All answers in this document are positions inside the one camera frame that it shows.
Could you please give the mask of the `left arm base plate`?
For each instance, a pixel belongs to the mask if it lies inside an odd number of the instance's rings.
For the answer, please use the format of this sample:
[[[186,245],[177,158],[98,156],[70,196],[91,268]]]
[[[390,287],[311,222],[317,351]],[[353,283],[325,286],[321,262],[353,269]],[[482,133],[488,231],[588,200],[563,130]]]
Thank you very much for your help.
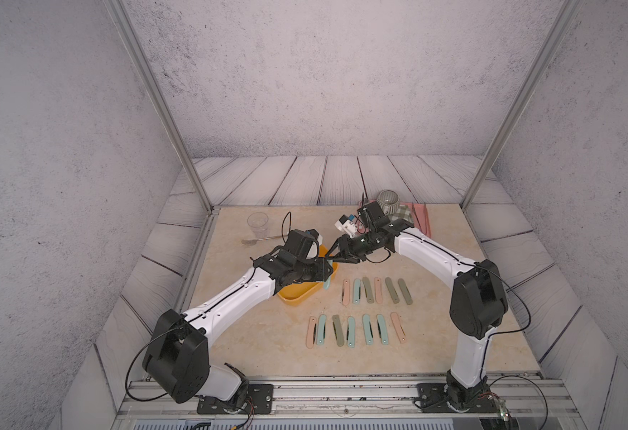
[[[199,395],[198,415],[269,415],[274,401],[274,385],[270,383],[250,383],[238,388],[229,401]]]

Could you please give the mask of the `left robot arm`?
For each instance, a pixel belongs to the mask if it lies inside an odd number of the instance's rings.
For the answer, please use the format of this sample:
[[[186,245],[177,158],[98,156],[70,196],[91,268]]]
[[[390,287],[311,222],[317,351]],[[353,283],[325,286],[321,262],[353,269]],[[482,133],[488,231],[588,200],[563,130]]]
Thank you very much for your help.
[[[226,290],[180,314],[169,310],[156,323],[142,367],[177,403],[215,398],[236,410],[246,401],[249,380],[231,365],[211,362],[210,349],[249,310],[285,287],[327,281],[334,272],[324,257],[299,261],[264,255]]]

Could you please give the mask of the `teal folding fruit knife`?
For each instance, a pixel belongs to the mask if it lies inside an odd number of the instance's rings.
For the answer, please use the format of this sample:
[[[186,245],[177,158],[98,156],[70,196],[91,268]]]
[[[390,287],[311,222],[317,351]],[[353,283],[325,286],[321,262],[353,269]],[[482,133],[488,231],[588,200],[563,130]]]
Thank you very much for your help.
[[[321,346],[326,340],[326,315],[319,315],[316,326],[316,344]]]

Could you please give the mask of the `pink folding fruit knife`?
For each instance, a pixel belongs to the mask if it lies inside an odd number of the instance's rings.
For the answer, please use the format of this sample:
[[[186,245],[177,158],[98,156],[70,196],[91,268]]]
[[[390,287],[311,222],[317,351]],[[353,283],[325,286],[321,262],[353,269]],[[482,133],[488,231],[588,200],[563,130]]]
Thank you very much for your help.
[[[349,306],[351,303],[351,281],[349,279],[345,279],[342,285],[341,302],[344,306]]]

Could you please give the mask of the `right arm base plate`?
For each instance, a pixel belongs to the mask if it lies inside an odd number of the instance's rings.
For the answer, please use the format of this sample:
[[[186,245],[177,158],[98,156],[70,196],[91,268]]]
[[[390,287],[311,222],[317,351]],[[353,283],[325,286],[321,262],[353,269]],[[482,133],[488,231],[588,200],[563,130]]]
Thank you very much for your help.
[[[460,384],[420,383],[413,404],[422,413],[433,414],[495,414],[494,398],[489,397],[487,385],[464,388]]]

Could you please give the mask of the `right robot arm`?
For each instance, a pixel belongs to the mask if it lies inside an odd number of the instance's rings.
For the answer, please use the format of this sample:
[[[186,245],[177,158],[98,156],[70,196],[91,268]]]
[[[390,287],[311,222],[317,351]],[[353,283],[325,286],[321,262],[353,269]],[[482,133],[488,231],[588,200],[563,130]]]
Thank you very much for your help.
[[[326,258],[336,263],[360,263],[378,249],[407,257],[441,281],[451,292],[449,316],[459,331],[455,361],[446,374],[446,401],[467,410],[488,389],[485,365],[490,340],[508,312],[498,267],[489,260],[462,257],[412,226],[393,222],[351,238],[335,240]]]

